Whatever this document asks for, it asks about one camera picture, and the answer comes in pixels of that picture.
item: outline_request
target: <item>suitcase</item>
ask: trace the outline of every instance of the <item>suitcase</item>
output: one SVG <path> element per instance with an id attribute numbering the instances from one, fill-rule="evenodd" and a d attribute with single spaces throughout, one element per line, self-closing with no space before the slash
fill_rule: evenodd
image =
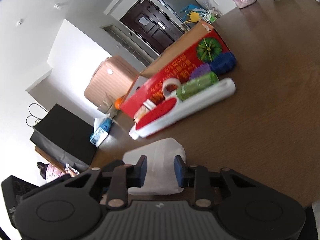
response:
<path id="1" fill-rule="evenodd" d="M 103 61 L 94 72 L 84 96 L 99 109 L 124 96 L 139 72 L 120 56 Z"/>

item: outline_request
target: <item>orange fruit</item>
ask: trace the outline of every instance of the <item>orange fruit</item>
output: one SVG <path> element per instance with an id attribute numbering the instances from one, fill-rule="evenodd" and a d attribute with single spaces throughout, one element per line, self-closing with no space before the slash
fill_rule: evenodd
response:
<path id="1" fill-rule="evenodd" d="M 120 105 L 121 105 L 121 101 L 122 101 L 122 98 L 118 98 L 116 101 L 115 101 L 115 108 L 120 110 Z"/>

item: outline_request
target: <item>plastic bag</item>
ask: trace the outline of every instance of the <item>plastic bag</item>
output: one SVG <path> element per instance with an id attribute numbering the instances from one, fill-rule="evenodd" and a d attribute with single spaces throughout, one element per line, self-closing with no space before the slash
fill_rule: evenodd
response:
<path id="1" fill-rule="evenodd" d="M 148 169 L 144 185 L 141 188 L 131 187 L 132 195 L 171 195 L 180 193 L 174 173 L 174 158 L 180 155 L 186 161 L 183 147 L 173 138 L 167 138 L 126 152 L 123 161 L 126 164 L 137 164 L 141 155 L 148 158 Z"/>

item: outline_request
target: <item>cardboard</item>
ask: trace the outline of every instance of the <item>cardboard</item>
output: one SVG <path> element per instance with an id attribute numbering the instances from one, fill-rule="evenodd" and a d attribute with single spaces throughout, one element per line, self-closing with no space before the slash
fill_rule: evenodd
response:
<path id="1" fill-rule="evenodd" d="M 229 51 L 228 47 L 215 31 L 205 23 L 196 24 L 188 33 L 182 35 L 175 43 L 169 46 L 157 60 L 146 70 L 142 71 L 125 96 L 121 110 L 133 118 L 134 114 L 150 99 L 155 104 L 160 103 L 162 94 L 162 82 L 170 77 L 178 78 L 181 83 L 189 80 L 191 72 L 203 62 L 196 55 L 196 47 L 203 38 L 214 37 L 222 46 L 223 52 Z"/>

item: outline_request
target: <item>blue yarn ball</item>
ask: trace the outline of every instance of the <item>blue yarn ball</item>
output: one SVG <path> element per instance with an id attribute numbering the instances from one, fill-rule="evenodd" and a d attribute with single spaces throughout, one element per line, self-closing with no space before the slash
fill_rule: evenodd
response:
<path id="1" fill-rule="evenodd" d="M 231 52 L 225 52 L 219 54 L 214 61 L 210 62 L 210 69 L 217 75 L 221 75 L 232 70 L 235 65 L 235 56 Z"/>

